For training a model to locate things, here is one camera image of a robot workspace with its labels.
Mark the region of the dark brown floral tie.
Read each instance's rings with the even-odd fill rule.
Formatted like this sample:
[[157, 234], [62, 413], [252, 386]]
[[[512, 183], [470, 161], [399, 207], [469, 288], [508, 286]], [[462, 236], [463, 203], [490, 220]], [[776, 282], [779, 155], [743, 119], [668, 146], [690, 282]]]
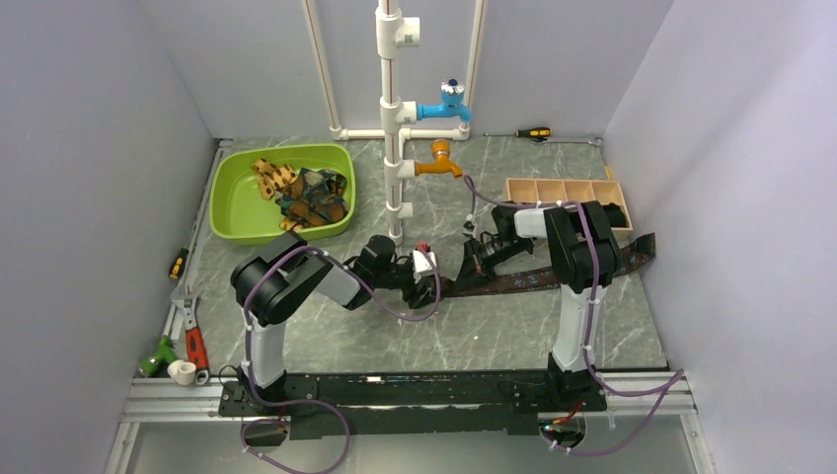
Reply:
[[[614, 273], [614, 277], [622, 277], [637, 272], [650, 263], [656, 256], [656, 234], [644, 234], [630, 244], [621, 248], [622, 266]], [[558, 277], [550, 267], [517, 272], [497, 276], [495, 279], [478, 283], [468, 289], [455, 289], [453, 282], [444, 282], [442, 296], [444, 298], [514, 294], [529, 291], [557, 289], [560, 286]]]

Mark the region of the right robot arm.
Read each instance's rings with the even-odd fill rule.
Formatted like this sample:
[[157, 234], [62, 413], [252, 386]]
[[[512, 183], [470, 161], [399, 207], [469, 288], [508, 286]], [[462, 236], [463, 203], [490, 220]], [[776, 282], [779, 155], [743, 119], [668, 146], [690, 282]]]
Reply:
[[544, 240], [562, 303], [544, 396], [553, 408], [566, 410], [598, 391], [590, 373], [592, 331], [600, 299], [622, 265], [608, 213], [596, 200], [539, 208], [505, 202], [493, 209], [492, 216], [496, 232], [466, 241], [458, 276], [446, 293], [466, 296], [526, 289], [531, 275], [500, 276], [495, 268], [522, 252], [533, 252], [535, 240]]

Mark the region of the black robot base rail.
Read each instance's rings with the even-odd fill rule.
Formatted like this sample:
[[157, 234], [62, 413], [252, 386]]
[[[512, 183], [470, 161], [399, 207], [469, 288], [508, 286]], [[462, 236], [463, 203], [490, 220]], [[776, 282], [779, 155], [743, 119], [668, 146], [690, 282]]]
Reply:
[[536, 435], [553, 418], [576, 421], [603, 412], [605, 395], [587, 374], [579, 382], [545, 368], [378, 373], [289, 373], [266, 407], [239, 380], [222, 385], [224, 418], [280, 417], [293, 440], [340, 435], [344, 426], [319, 402], [337, 408], [354, 435], [504, 432]]

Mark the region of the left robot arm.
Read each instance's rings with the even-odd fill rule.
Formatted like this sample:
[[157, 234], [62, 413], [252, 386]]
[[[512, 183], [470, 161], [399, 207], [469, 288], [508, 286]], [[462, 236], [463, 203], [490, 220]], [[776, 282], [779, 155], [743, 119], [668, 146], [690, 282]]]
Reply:
[[437, 308], [443, 288], [434, 254], [425, 247], [400, 256], [391, 238], [374, 235], [358, 255], [340, 262], [293, 231], [239, 264], [230, 283], [245, 325], [245, 355], [237, 376], [246, 388], [245, 402], [261, 415], [275, 412], [287, 398], [286, 323], [310, 295], [323, 295], [352, 311], [376, 299], [379, 289], [398, 290], [411, 312], [396, 317], [419, 321], [416, 310]]

